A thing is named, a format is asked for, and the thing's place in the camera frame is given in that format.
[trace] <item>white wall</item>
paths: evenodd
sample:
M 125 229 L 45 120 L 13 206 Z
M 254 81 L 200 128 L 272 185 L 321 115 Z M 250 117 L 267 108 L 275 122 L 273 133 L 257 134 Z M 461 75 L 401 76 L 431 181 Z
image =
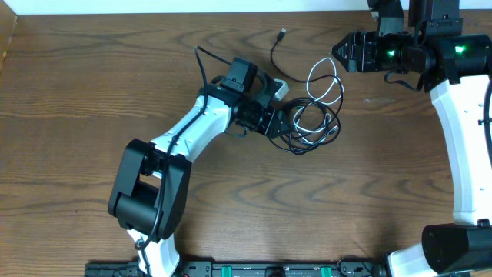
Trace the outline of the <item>white wall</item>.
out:
M 367 10 L 367 0 L 5 0 L 18 15 L 163 12 L 298 12 Z M 408 0 L 401 0 L 408 9 Z M 492 8 L 492 0 L 461 0 L 461 9 Z

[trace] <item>white cable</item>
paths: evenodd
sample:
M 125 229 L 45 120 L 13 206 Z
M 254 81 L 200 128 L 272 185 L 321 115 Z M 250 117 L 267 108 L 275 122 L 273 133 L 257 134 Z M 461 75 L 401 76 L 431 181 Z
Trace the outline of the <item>white cable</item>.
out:
M 328 90 L 327 90 L 327 91 L 326 91 L 326 92 L 325 92 L 325 93 L 324 93 L 324 94 L 323 94 L 320 98 L 316 98 L 316 97 L 314 97 L 314 96 L 311 94 L 311 92 L 309 91 L 309 80 L 311 80 L 311 75 L 313 74 L 314 69 L 315 69 L 315 68 L 316 68 L 319 64 L 321 64 L 322 62 L 324 62 L 324 61 L 328 61 L 328 60 L 329 60 L 329 61 L 331 62 L 331 64 L 333 65 L 333 70 L 334 70 L 334 74 L 333 74 L 333 76 L 335 76 L 335 77 L 336 77 L 336 76 L 337 76 L 337 66 L 335 65 L 335 63 L 334 63 L 333 59 L 332 59 L 332 58 L 323 58 L 322 60 L 320 60 L 319 62 L 317 62 L 317 64 L 316 64 L 316 65 L 314 65 L 314 66 L 313 66 L 313 68 L 312 68 L 312 69 L 311 69 L 311 71 L 309 72 L 309 76 L 307 77 L 307 82 L 306 82 L 306 91 L 307 91 L 307 93 L 309 94 L 309 96 L 310 96 L 311 98 L 313 98 L 313 100 L 318 101 L 318 102 L 320 102 L 320 103 L 321 103 L 321 104 L 323 104 L 323 105 L 333 105 L 334 103 L 338 102 L 338 100 L 340 100 L 340 98 L 341 98 L 341 94 L 340 94 L 340 96 L 338 96 L 338 98 L 337 98 L 337 99 L 335 99 L 334 101 L 332 101 L 332 102 L 330 102 L 330 103 L 325 103 L 325 102 L 320 101 L 320 100 L 322 100 L 324 97 L 326 97 L 326 95 L 328 95 L 328 93 L 329 93 L 329 92 L 330 92 L 330 90 L 333 88 L 333 86 L 334 86 L 336 83 L 338 83 L 338 80 L 337 80 L 336 78 L 333 78 L 333 82 L 331 83 L 330 88 L 328 88 Z
M 322 62 L 324 61 L 327 61 L 329 60 L 331 62 L 331 64 L 333 65 L 333 70 L 334 70 L 334 74 L 333 76 L 337 77 L 337 66 L 335 65 L 334 61 L 332 58 L 323 58 L 322 60 L 320 60 L 319 62 L 316 63 L 316 65 L 313 66 L 313 68 L 311 69 L 311 71 L 309 72 L 309 76 L 307 77 L 307 82 L 306 82 L 306 91 L 307 93 L 309 94 L 309 96 L 315 100 L 316 102 L 320 102 L 321 104 L 323 105 L 333 105 L 334 103 L 338 102 L 340 99 L 341 99 L 341 94 L 343 93 L 344 91 L 344 86 L 342 84 L 341 85 L 341 93 L 340 93 L 340 96 L 338 96 L 337 99 L 335 99 L 334 101 L 330 102 L 330 103 L 325 103 L 325 102 L 322 102 L 320 100 L 322 100 L 324 97 L 326 97 L 328 95 L 328 93 L 331 91 L 331 89 L 333 88 L 333 86 L 335 84 L 338 83 L 338 80 L 336 78 L 333 78 L 333 82 L 331 83 L 330 85 L 330 88 L 328 88 L 328 90 L 320 97 L 320 98 L 316 98 L 314 97 L 311 92 L 309 92 L 309 80 L 311 80 L 311 75 L 313 74 L 313 71 L 314 69 L 319 65 L 321 64 Z M 295 113 L 294 115 L 294 127 L 295 127 L 295 131 L 299 134 L 299 135 L 302 135 L 301 133 L 299 133 L 299 130 L 301 131 L 304 131 L 304 132 L 308 132 L 308 133 L 311 133 L 311 134 L 316 134 L 316 133 L 319 133 L 319 132 L 323 132 L 327 126 L 326 126 L 326 122 L 330 122 L 332 117 L 329 113 L 326 114 L 326 116 L 324 117 L 324 122 L 323 122 L 323 127 L 320 127 L 319 129 L 317 130 L 307 130 L 305 128 L 302 128 L 299 126 L 299 122 L 300 122 L 300 118 L 298 120 L 295 120 L 299 114 L 299 112 L 302 112 L 306 109 L 307 107 L 302 107 L 300 109 L 298 109 L 298 111 Z M 306 142 L 306 144 L 309 144 L 309 145 L 312 145 L 314 144 L 315 142 L 311 142 L 309 141 L 308 139 L 306 139 L 304 136 L 302 137 L 302 139 Z

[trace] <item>black mounting base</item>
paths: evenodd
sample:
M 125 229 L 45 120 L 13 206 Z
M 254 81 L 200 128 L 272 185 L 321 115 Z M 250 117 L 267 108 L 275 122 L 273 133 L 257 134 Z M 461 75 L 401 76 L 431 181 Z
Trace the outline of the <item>black mounting base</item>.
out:
M 172 277 L 369 277 L 376 264 L 350 259 L 329 263 L 182 262 Z M 137 262 L 87 264 L 85 277 L 147 277 Z

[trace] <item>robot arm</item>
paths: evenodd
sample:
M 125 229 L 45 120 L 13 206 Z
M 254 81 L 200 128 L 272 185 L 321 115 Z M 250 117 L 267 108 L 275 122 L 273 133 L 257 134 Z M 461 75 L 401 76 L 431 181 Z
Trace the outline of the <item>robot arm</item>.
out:
M 430 277 L 491 267 L 492 167 L 479 120 L 492 76 L 492 41 L 486 35 L 461 35 L 458 0 L 412 1 L 409 26 L 416 35 L 402 32 L 400 22 L 385 28 L 385 21 L 400 15 L 399 1 L 368 2 L 373 15 L 385 10 L 375 17 L 378 31 L 349 34 L 333 55 L 349 72 L 389 71 L 386 82 L 394 72 L 421 74 L 412 89 L 430 93 L 454 183 L 455 224 L 427 226 L 421 244 L 391 253 L 381 271 L 393 277 Z M 411 88 L 403 81 L 391 83 Z
M 258 74 L 262 75 L 263 89 L 256 95 L 245 94 Z M 185 210 L 192 163 L 202 150 L 232 122 L 269 138 L 288 132 L 288 117 L 271 105 L 287 92 L 285 81 L 271 79 L 258 72 L 256 65 L 235 58 L 228 75 L 215 78 L 206 93 L 202 88 L 193 108 L 178 124 L 149 143 L 134 139 L 127 145 L 108 211 L 135 243 L 150 239 L 145 250 L 138 253 L 140 270 L 153 276 L 170 276 L 176 269 L 179 254 L 173 233 Z M 205 97 L 208 100 L 203 109 Z M 140 175 L 160 178 L 161 187 L 143 182 Z M 155 225 L 157 229 L 151 235 Z

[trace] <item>cable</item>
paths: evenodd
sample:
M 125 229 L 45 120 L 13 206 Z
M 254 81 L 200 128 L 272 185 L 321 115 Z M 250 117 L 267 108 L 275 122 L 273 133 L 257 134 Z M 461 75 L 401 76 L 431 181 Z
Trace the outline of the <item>cable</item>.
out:
M 144 258 L 145 270 L 147 271 L 148 277 L 152 277 L 151 275 L 151 263 L 148 261 L 147 252 L 144 250 L 141 251 L 141 256 Z
M 485 141 L 489 152 L 490 165 L 492 166 L 492 134 L 490 133 L 490 99 L 492 98 L 492 81 L 489 82 L 484 100 L 484 129 Z
M 290 76 L 289 74 L 283 72 L 280 68 L 278 68 L 277 64 L 275 64 L 274 62 L 274 50 L 275 50 L 275 47 L 277 47 L 278 43 L 284 38 L 285 36 L 285 33 L 287 32 L 287 30 L 285 29 L 282 29 L 280 31 L 280 33 L 278 34 L 277 36 L 277 41 L 274 43 L 274 46 L 271 48 L 270 50 L 270 62 L 271 64 L 283 75 L 285 76 L 286 78 L 290 79 L 291 81 L 294 81 L 294 82 L 298 82 L 298 83 L 307 83 L 308 80 L 304 81 L 304 80 L 299 80 L 299 79 L 296 79 L 292 76 Z M 316 81 L 319 81 L 319 80 L 322 80 L 324 78 L 333 78 L 333 75 L 323 75 L 321 77 L 317 77 L 317 78 L 314 78 L 312 80 L 310 80 L 309 82 L 316 82 Z
M 420 78 L 418 79 L 418 84 L 417 84 L 417 87 L 414 88 L 412 85 L 410 85 L 408 82 L 406 81 L 402 81 L 402 80 L 398 80 L 398 81 L 390 81 L 390 77 L 396 73 L 394 70 L 390 70 L 389 72 L 386 73 L 386 75 L 384 76 L 384 81 L 388 84 L 398 84 L 398 85 L 402 85 L 404 86 L 405 88 L 408 88 L 410 90 L 413 90 L 414 92 L 419 92 L 422 90 L 422 88 L 424 87 L 424 75 L 421 75 Z
M 310 96 L 310 98 L 297 98 L 294 100 L 291 100 L 290 102 L 286 103 L 284 107 L 282 108 L 282 111 L 284 111 L 287 116 L 290 118 L 291 115 L 293 115 L 293 126 L 291 126 L 291 129 L 293 132 L 287 135 L 281 135 L 280 139 L 282 140 L 283 143 L 287 145 L 287 148 L 279 146 L 276 142 L 273 141 L 273 139 L 268 138 L 268 140 L 273 144 L 275 147 L 278 149 L 284 151 L 284 152 L 291 152 L 295 155 L 303 155 L 309 151 L 313 151 L 317 149 L 317 147 L 321 145 L 326 145 L 331 142 L 333 142 L 338 135 L 340 134 L 341 130 L 341 123 L 340 119 L 338 118 L 338 113 L 341 110 L 341 107 L 343 105 L 344 101 L 344 86 L 341 83 L 341 80 L 339 77 L 337 77 L 337 67 L 333 61 L 332 58 L 323 58 L 319 62 L 317 62 L 313 68 L 309 72 L 309 76 L 307 77 L 307 80 L 299 80 L 297 78 L 294 78 L 287 73 L 283 72 L 281 69 L 278 68 L 278 66 L 275 64 L 274 59 L 273 59 L 273 53 L 275 50 L 275 47 L 278 45 L 279 41 L 282 40 L 282 38 L 285 36 L 285 29 L 282 29 L 281 32 L 277 36 L 277 41 L 274 43 L 274 46 L 272 47 L 270 51 L 270 61 L 271 64 L 285 77 L 289 78 L 290 80 L 298 83 L 304 83 L 306 84 L 306 91 L 307 94 Z M 334 74 L 333 75 L 323 75 L 318 78 L 314 78 L 311 80 L 311 76 L 313 74 L 313 71 L 316 69 L 318 65 L 320 65 L 322 62 L 325 61 L 330 61 L 331 64 L 333 65 L 334 68 Z M 331 83 L 330 87 L 328 90 L 321 96 L 321 97 L 315 97 L 311 94 L 309 91 L 309 84 L 312 82 L 319 81 L 323 78 L 333 78 L 333 82 Z M 332 102 L 323 102 L 322 99 L 325 98 L 329 92 L 332 90 L 333 86 L 338 83 L 340 86 L 340 96 L 336 98 Z M 340 105 L 338 106 L 337 110 L 334 111 L 329 105 L 333 105 L 340 101 Z M 309 130 L 306 128 L 300 127 L 300 122 L 301 122 L 301 116 L 304 114 L 305 110 L 309 106 L 315 106 L 316 108 L 319 108 L 321 112 L 323 113 L 323 120 L 321 121 L 320 125 L 313 129 Z M 317 138 L 316 141 L 311 141 L 307 137 L 309 135 L 315 135 L 319 134 L 319 137 Z
M 201 107 L 200 111 L 198 112 L 198 114 L 194 118 L 192 118 L 183 128 L 181 128 L 181 130 L 179 130 L 179 132 L 176 133 L 176 135 L 174 135 L 171 139 L 171 142 L 168 146 L 168 150 L 166 151 L 165 163 L 164 163 L 163 168 L 161 169 L 161 171 L 162 171 L 161 189 L 159 189 L 159 192 L 158 192 L 158 207 L 157 207 L 157 212 L 155 213 L 154 225 L 152 226 L 152 230 L 151 230 L 150 234 L 148 235 L 148 237 L 145 241 L 138 240 L 137 242 L 135 242 L 135 248 L 138 251 L 142 251 L 148 246 L 148 244 L 151 242 L 152 238 L 156 235 L 158 227 L 159 227 L 160 222 L 161 222 L 162 206 L 163 206 L 164 193 L 165 193 L 165 184 L 166 184 L 166 179 L 167 179 L 166 175 L 168 174 L 168 170 L 169 170 L 169 162 L 170 162 L 170 156 L 171 156 L 172 148 L 175 146 L 176 142 L 178 141 L 179 137 L 183 134 L 183 132 L 185 132 L 186 129 L 188 129 L 201 115 L 203 115 L 206 108 L 207 108 L 207 103 L 208 103 L 207 76 L 205 74 L 204 67 L 201 64 L 200 55 L 198 54 L 198 50 L 201 50 L 201 51 L 203 51 L 209 55 L 214 56 L 214 58 L 221 60 L 221 58 L 211 54 L 210 52 L 204 50 L 200 46 L 196 46 L 194 48 L 194 54 L 196 56 L 198 65 L 200 66 L 201 76 L 203 78 L 203 83 L 204 83 L 204 103 L 203 103 L 203 106 Z
M 229 62 L 229 61 L 228 61 L 228 60 L 226 60 L 225 58 L 221 58 L 221 57 L 217 56 L 216 54 L 212 54 L 212 53 L 210 53 L 209 51 L 207 51 L 207 50 L 203 49 L 203 48 L 202 48 L 202 47 L 200 47 L 200 46 L 197 46 L 196 48 L 198 48 L 198 50 L 202 51 L 203 53 L 205 53 L 205 54 L 207 54 L 207 55 L 211 56 L 212 58 L 216 58 L 217 60 L 219 60 L 219 61 L 221 61 L 221 62 L 225 63 L 226 65 L 232 65 L 232 62 Z

